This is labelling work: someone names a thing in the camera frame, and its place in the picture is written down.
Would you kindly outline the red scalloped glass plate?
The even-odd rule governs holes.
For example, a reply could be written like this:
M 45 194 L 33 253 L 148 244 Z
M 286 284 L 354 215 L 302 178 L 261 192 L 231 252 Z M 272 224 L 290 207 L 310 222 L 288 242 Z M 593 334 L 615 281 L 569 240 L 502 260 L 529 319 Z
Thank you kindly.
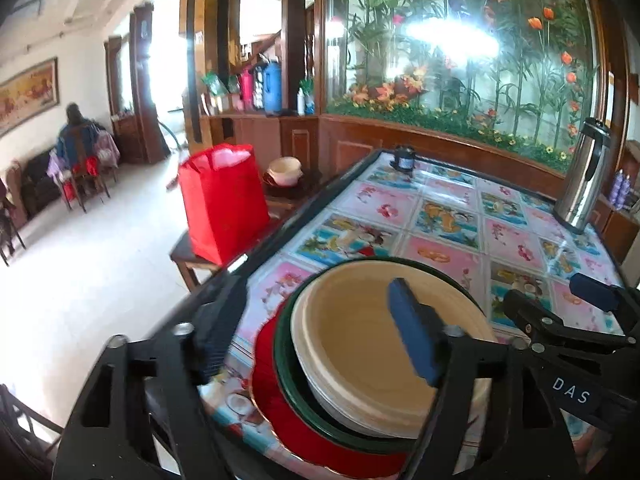
M 281 302 L 256 336 L 250 392 L 258 411 L 288 452 L 305 463 L 352 479 L 398 474 L 413 442 L 358 436 L 320 408 L 293 349 L 291 310 Z

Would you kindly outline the stacked cream bowls on stool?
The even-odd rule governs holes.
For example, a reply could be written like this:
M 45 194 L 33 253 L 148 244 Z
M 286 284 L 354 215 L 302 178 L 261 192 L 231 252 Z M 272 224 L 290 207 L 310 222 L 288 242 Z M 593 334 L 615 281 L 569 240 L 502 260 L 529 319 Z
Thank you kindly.
M 299 159 L 292 156 L 280 157 L 270 162 L 262 176 L 264 185 L 268 188 L 295 188 L 304 175 L 303 166 Z

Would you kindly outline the stainless steel thermos jug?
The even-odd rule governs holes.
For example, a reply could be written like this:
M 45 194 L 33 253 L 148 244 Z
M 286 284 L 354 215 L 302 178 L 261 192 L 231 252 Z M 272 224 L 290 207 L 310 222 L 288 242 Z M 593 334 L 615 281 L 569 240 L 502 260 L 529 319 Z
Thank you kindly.
M 604 122 L 589 117 L 582 123 L 577 148 L 565 175 L 553 217 L 570 232 L 584 232 L 610 159 L 611 133 Z

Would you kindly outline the colourful fruit pattern tablecloth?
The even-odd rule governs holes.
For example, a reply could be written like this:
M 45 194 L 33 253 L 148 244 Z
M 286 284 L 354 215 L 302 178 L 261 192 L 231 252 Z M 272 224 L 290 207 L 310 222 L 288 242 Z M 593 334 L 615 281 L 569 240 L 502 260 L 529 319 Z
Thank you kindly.
M 288 452 L 258 411 L 250 378 L 260 329 L 314 274 L 366 257 L 429 266 L 474 298 L 503 342 L 518 332 L 502 308 L 511 288 L 521 289 L 568 326 L 620 331 L 612 314 L 570 292 L 568 281 L 576 273 L 609 285 L 620 282 L 593 228 L 567 231 L 552 217 L 546 200 L 467 171 L 417 162 L 411 174 L 402 174 L 391 161 L 391 154 L 378 155 L 270 258 L 247 268 L 247 304 L 228 358 L 201 390 L 217 424 L 309 479 L 346 477 Z

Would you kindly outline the purple bottle right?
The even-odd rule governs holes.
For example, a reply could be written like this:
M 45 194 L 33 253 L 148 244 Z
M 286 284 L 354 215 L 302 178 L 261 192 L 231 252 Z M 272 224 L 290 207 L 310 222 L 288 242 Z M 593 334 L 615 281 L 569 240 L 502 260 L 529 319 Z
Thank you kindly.
M 622 184 L 620 185 L 620 192 L 618 193 L 618 196 L 617 196 L 616 207 L 618 210 L 621 210 L 624 208 L 630 189 L 631 189 L 630 175 L 627 174 Z

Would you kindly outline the purple bottle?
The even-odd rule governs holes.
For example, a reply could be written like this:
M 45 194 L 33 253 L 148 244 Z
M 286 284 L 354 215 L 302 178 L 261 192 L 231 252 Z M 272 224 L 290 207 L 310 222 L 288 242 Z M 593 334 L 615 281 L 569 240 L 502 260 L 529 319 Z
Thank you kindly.
M 622 184 L 625 180 L 624 170 L 620 169 L 616 171 L 614 181 L 612 184 L 611 192 L 608 194 L 608 201 L 612 206 L 615 205 L 618 194 L 620 194 L 620 189 L 622 188 Z
M 618 196 L 617 196 L 616 207 L 618 210 L 621 210 L 624 208 L 630 189 L 631 189 L 630 175 L 627 174 L 622 184 L 620 185 L 620 192 L 618 193 Z

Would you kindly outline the purple bottle left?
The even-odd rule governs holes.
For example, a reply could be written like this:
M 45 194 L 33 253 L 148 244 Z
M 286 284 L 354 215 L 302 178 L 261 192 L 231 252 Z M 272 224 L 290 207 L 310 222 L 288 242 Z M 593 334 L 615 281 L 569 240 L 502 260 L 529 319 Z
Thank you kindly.
M 616 171 L 614 181 L 612 184 L 611 192 L 608 194 L 608 201 L 612 206 L 615 205 L 618 194 L 620 194 L 620 189 L 622 188 L 622 184 L 625 180 L 624 170 L 620 169 Z

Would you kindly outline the wooden chair under bag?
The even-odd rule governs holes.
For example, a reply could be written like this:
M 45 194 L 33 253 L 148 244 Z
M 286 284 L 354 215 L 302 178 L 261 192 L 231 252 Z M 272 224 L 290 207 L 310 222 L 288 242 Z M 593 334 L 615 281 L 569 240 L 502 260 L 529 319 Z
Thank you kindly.
M 225 266 L 206 260 L 194 252 L 188 231 L 182 233 L 169 252 L 169 259 L 176 266 L 188 292 L 197 292 L 209 286 L 226 286 L 232 266 L 242 266 L 247 257 L 248 252 L 240 252 Z

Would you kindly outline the small black electric motor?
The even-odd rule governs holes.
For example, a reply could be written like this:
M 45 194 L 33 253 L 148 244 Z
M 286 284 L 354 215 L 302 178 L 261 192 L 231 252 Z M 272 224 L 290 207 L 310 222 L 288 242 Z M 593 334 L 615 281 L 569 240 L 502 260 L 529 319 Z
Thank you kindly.
M 397 145 L 394 149 L 393 159 L 390 162 L 395 170 L 403 174 L 411 174 L 416 164 L 416 151 L 409 145 Z

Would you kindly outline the red gift bag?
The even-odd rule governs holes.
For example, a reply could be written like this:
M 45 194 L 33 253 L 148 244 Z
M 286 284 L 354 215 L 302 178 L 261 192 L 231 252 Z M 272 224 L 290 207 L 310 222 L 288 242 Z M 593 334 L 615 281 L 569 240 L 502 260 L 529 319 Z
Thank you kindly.
M 224 266 L 268 231 L 269 210 L 250 144 L 218 144 L 181 163 L 178 182 L 195 255 Z

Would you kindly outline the wooden side stool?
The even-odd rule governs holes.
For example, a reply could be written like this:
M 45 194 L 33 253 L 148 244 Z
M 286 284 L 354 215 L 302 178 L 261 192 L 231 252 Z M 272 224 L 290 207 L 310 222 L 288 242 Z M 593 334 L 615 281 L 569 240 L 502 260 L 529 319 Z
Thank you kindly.
M 300 178 L 296 185 L 279 186 L 265 181 L 262 185 L 271 219 L 282 219 L 314 196 L 321 188 L 318 179 Z

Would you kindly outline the seated person in blue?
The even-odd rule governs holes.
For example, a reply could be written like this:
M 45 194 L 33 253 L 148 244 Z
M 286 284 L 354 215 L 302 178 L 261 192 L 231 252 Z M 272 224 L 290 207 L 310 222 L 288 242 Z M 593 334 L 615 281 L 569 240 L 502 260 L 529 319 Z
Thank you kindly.
M 58 171 L 70 170 L 74 174 L 85 171 L 89 176 L 97 177 L 100 166 L 96 156 L 98 125 L 85 117 L 76 103 L 66 106 L 66 119 L 66 125 L 58 134 L 55 148 Z

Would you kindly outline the white spray bottle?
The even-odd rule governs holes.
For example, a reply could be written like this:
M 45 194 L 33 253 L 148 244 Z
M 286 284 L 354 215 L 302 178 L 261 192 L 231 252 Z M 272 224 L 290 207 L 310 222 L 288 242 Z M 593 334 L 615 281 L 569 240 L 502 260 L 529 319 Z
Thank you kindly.
M 299 89 L 296 96 L 297 114 L 306 115 L 306 94 L 303 89 Z

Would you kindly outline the blue thermos flask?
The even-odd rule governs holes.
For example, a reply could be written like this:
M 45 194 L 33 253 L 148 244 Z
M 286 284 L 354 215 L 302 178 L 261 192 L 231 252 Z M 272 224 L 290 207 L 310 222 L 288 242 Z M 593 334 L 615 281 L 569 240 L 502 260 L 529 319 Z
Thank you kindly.
M 282 110 L 282 72 L 277 58 L 272 58 L 264 69 L 262 99 L 267 114 L 279 114 Z

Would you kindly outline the pink thermos flask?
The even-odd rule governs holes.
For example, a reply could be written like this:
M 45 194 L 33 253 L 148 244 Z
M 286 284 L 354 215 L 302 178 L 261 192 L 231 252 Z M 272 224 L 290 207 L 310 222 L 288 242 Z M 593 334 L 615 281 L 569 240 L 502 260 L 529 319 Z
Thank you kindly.
M 254 110 L 254 82 L 250 70 L 243 70 L 240 76 L 241 98 L 246 110 Z

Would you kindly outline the framed wall painting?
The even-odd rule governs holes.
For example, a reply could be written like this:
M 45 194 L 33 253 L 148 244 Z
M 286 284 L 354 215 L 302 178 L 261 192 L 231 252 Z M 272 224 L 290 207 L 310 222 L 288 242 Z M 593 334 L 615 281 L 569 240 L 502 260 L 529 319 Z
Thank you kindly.
M 58 59 L 49 58 L 2 81 L 0 134 L 5 136 L 58 104 Z

